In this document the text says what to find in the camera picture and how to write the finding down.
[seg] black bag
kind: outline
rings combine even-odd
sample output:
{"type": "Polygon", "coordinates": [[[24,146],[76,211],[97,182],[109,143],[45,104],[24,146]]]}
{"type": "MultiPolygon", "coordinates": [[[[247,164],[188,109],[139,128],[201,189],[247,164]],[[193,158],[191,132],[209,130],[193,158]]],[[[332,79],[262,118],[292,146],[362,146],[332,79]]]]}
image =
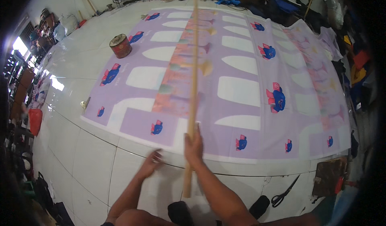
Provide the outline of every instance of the black bag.
{"type": "Polygon", "coordinates": [[[55,208],[59,212],[58,217],[55,218],[55,220],[59,223],[61,226],[75,226],[72,222],[70,216],[68,215],[68,212],[65,208],[65,205],[63,202],[55,203],[55,208]]]}
{"type": "Polygon", "coordinates": [[[51,195],[48,190],[48,184],[44,180],[43,175],[38,172],[39,176],[36,179],[35,185],[35,194],[38,203],[42,206],[43,210],[47,210],[53,218],[56,218],[58,215],[57,209],[54,207],[54,202],[52,201],[51,195]]]}

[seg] light from window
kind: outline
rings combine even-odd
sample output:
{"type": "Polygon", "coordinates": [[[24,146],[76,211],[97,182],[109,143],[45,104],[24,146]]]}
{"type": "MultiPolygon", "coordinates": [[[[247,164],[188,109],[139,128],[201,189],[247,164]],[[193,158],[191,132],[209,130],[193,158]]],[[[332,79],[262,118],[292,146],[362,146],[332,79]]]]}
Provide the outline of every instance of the light from window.
{"type": "Polygon", "coordinates": [[[21,53],[22,56],[24,56],[27,53],[27,51],[28,51],[28,48],[23,43],[23,41],[22,41],[22,39],[20,37],[17,37],[15,43],[13,44],[13,49],[14,50],[19,50],[19,52],[21,53]]]}

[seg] black shoe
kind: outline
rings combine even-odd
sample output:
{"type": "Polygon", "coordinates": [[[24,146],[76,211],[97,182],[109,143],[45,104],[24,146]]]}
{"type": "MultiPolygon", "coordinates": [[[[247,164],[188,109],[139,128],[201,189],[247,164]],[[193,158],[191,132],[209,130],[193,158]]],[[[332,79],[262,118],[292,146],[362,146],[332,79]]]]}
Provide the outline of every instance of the black shoe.
{"type": "Polygon", "coordinates": [[[184,201],[174,202],[167,207],[170,220],[179,226],[194,226],[188,205],[184,201]]]}
{"type": "Polygon", "coordinates": [[[249,212],[256,220],[258,220],[265,213],[265,211],[267,211],[269,204],[269,199],[263,195],[252,205],[249,212]]]}

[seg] fabric sheet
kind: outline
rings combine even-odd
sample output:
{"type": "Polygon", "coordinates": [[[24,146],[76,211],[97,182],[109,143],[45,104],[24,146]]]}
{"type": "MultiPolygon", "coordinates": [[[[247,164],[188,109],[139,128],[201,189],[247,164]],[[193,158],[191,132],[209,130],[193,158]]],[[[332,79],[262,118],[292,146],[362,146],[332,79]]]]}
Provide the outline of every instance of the fabric sheet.
{"type": "MultiPolygon", "coordinates": [[[[147,146],[183,153],[193,50],[192,8],[150,12],[133,50],[102,70],[81,118],[147,146]]],[[[200,10],[197,121],[204,157],[236,163],[309,160],[350,147],[338,76],[306,23],[200,10]]]]}

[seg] blue fish print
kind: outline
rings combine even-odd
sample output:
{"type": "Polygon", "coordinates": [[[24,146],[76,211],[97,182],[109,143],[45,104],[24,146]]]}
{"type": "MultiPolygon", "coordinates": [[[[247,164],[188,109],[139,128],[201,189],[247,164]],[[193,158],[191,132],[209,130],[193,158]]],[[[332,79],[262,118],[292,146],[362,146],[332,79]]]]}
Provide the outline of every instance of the blue fish print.
{"type": "Polygon", "coordinates": [[[102,78],[102,82],[100,83],[99,86],[105,86],[106,84],[111,83],[115,79],[115,77],[118,75],[119,68],[120,68],[120,65],[118,63],[116,63],[116,64],[114,64],[113,68],[110,71],[106,70],[105,74],[102,78]]]}
{"type": "Polygon", "coordinates": [[[236,151],[241,151],[247,146],[247,137],[240,135],[240,140],[236,139],[236,151]]]}
{"type": "Polygon", "coordinates": [[[161,131],[162,131],[162,122],[161,121],[157,120],[157,123],[155,125],[151,124],[150,134],[152,136],[156,135],[156,134],[159,134],[161,131]]]}
{"type": "Polygon", "coordinates": [[[98,109],[98,115],[97,117],[101,117],[103,113],[105,112],[105,108],[102,106],[100,109],[98,109]]]}
{"type": "Polygon", "coordinates": [[[328,145],[329,147],[331,147],[333,142],[334,142],[334,141],[333,141],[333,139],[332,139],[332,136],[329,136],[329,139],[327,140],[327,145],[328,145]]]}
{"type": "Polygon", "coordinates": [[[137,32],[134,36],[132,36],[132,35],[129,36],[129,37],[128,37],[128,42],[129,42],[130,44],[132,44],[132,43],[138,41],[138,40],[141,39],[141,37],[143,36],[143,33],[144,33],[144,32],[137,32]]]}
{"type": "Polygon", "coordinates": [[[263,27],[260,23],[255,22],[255,24],[251,23],[251,25],[252,25],[252,27],[253,27],[255,30],[261,30],[261,31],[264,30],[264,27],[263,27]]]}
{"type": "Polygon", "coordinates": [[[286,143],[286,153],[290,152],[292,150],[292,140],[288,139],[286,143]]]}
{"type": "Polygon", "coordinates": [[[148,15],[145,21],[150,21],[159,16],[159,13],[154,13],[153,15],[148,15]]]}
{"type": "Polygon", "coordinates": [[[273,104],[273,106],[271,106],[271,112],[276,114],[284,109],[286,105],[286,97],[283,94],[283,89],[278,83],[273,83],[273,89],[273,92],[266,89],[266,93],[268,97],[268,104],[273,104]]]}
{"type": "Polygon", "coordinates": [[[263,47],[260,47],[258,45],[258,48],[260,50],[260,53],[263,55],[264,59],[269,60],[269,59],[274,58],[276,56],[276,50],[271,45],[268,46],[267,44],[263,43],[263,47]]]}

